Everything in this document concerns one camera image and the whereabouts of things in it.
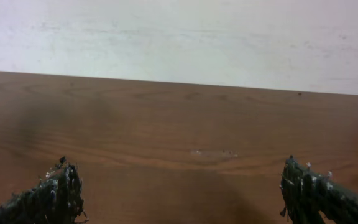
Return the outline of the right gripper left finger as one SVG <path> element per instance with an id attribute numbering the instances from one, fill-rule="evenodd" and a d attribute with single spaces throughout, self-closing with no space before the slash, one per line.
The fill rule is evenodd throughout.
<path id="1" fill-rule="evenodd" d="M 78 167 L 62 157 L 38 185 L 0 204 L 0 224 L 78 223 L 89 221 L 81 198 Z"/>

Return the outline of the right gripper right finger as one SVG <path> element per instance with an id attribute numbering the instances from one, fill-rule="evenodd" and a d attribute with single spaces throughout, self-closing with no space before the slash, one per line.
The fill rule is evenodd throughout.
<path id="1" fill-rule="evenodd" d="M 285 206 L 280 216 L 292 223 L 358 224 L 358 195 L 334 183 L 332 173 L 315 173 L 311 165 L 300 165 L 293 156 L 286 161 L 279 185 Z"/>

